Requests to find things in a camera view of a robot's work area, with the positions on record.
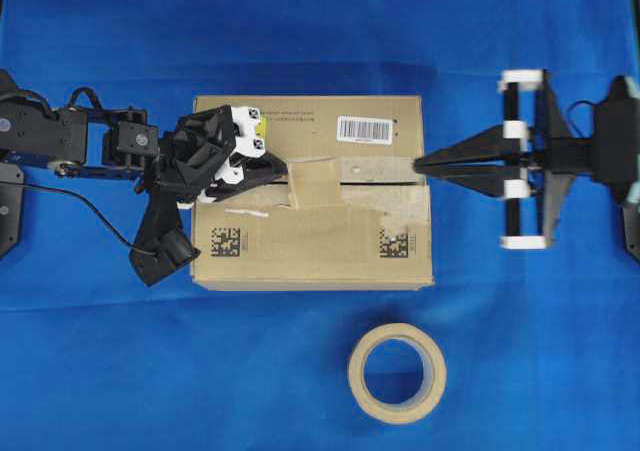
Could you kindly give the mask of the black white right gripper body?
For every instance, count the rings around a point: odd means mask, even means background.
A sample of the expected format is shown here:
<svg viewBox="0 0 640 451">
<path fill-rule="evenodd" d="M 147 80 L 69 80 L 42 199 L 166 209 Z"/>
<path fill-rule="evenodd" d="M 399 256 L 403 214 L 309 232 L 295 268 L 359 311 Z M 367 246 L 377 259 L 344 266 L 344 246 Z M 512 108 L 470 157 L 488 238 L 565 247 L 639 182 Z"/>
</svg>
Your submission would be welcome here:
<svg viewBox="0 0 640 451">
<path fill-rule="evenodd" d="M 503 106 L 503 137 L 519 145 L 519 154 L 512 162 L 520 168 L 519 176 L 504 182 L 504 199 L 517 205 L 522 199 L 536 200 L 537 233 L 524 235 L 520 231 L 520 211 L 507 213 L 507 231 L 500 244 L 509 250 L 546 249 L 554 243 L 554 232 L 562 205 L 574 181 L 574 176 L 555 170 L 561 157 L 560 148 L 572 138 L 568 125 L 557 105 L 549 73 L 542 69 L 506 70 L 501 74 L 498 89 L 505 98 L 514 100 L 521 92 L 534 94 L 534 124 L 517 117 L 510 105 Z"/>
</svg>

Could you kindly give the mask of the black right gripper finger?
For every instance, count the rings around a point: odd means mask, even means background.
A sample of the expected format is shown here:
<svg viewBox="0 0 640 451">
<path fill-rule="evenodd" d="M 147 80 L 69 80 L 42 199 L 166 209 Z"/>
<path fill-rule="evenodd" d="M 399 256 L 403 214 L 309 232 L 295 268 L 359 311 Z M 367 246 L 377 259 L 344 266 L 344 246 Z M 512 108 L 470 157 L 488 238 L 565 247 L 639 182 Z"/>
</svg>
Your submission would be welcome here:
<svg viewBox="0 0 640 451">
<path fill-rule="evenodd" d="M 427 171 L 439 165 L 506 161 L 524 152 L 525 124 L 502 123 L 416 159 L 413 168 L 415 171 Z"/>
<path fill-rule="evenodd" d="M 414 170 L 493 198 L 525 197 L 525 170 L 518 166 L 415 164 Z"/>
</svg>

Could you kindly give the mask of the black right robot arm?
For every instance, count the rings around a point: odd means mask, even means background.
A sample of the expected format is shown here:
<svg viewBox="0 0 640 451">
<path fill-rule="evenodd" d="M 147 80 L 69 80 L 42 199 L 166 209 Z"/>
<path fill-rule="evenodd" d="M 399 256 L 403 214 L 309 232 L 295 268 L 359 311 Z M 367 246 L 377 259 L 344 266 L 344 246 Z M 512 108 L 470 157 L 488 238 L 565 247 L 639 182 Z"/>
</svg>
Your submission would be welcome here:
<svg viewBox="0 0 640 451">
<path fill-rule="evenodd" d="M 503 120 L 468 139 L 416 159 L 416 173 L 504 201 L 511 250 L 545 249 L 554 241 L 574 180 L 605 186 L 621 210 L 624 247 L 639 256 L 639 91 L 615 77 L 592 104 L 592 132 L 578 135 L 561 112 L 543 69 L 506 70 L 498 83 Z"/>
</svg>

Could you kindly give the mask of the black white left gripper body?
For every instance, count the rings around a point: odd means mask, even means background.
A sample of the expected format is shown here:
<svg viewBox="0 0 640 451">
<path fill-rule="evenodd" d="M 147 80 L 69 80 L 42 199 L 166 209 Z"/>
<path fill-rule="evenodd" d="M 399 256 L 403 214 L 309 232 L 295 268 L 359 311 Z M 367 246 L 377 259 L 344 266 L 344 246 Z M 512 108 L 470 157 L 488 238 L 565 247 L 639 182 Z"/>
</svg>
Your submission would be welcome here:
<svg viewBox="0 0 640 451">
<path fill-rule="evenodd" d="M 190 207 L 215 181 L 230 181 L 230 158 L 265 153 L 265 123 L 251 106 L 223 105 L 183 116 L 176 129 L 161 140 L 158 189 L 172 193 Z"/>
</svg>

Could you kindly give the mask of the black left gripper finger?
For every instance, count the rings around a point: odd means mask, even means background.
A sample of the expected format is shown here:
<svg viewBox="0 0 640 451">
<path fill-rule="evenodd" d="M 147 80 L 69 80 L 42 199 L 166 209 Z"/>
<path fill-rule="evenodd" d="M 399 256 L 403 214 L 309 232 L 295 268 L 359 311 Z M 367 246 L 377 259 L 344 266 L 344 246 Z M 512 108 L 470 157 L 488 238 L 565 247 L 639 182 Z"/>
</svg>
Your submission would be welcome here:
<svg viewBox="0 0 640 451">
<path fill-rule="evenodd" d="M 260 157 L 236 152 L 230 158 L 230 165 L 231 182 L 271 182 L 287 174 L 286 163 L 270 152 Z"/>
<path fill-rule="evenodd" d="M 218 180 L 203 190 L 197 197 L 197 201 L 200 203 L 222 202 L 251 189 L 267 185 L 283 176 L 283 173 L 246 173 L 244 179 L 237 184 Z"/>
</svg>

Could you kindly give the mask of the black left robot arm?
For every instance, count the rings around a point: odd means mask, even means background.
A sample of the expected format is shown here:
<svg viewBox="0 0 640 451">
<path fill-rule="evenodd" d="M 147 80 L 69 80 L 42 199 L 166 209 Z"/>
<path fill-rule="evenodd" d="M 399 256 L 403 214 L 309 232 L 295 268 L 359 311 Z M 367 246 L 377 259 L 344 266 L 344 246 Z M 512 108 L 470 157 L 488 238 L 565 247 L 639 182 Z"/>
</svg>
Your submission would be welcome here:
<svg viewBox="0 0 640 451">
<path fill-rule="evenodd" d="M 166 260 L 178 267 L 199 252 L 185 236 L 180 208 L 221 202 L 270 184 L 287 172 L 268 152 L 259 109 L 223 105 L 185 115 L 160 132 L 143 109 L 107 109 L 80 87 L 52 107 L 1 72 L 1 250 L 18 241 L 23 170 L 47 169 L 61 178 L 127 180 L 149 202 L 135 240 L 117 239 L 134 263 Z"/>
</svg>

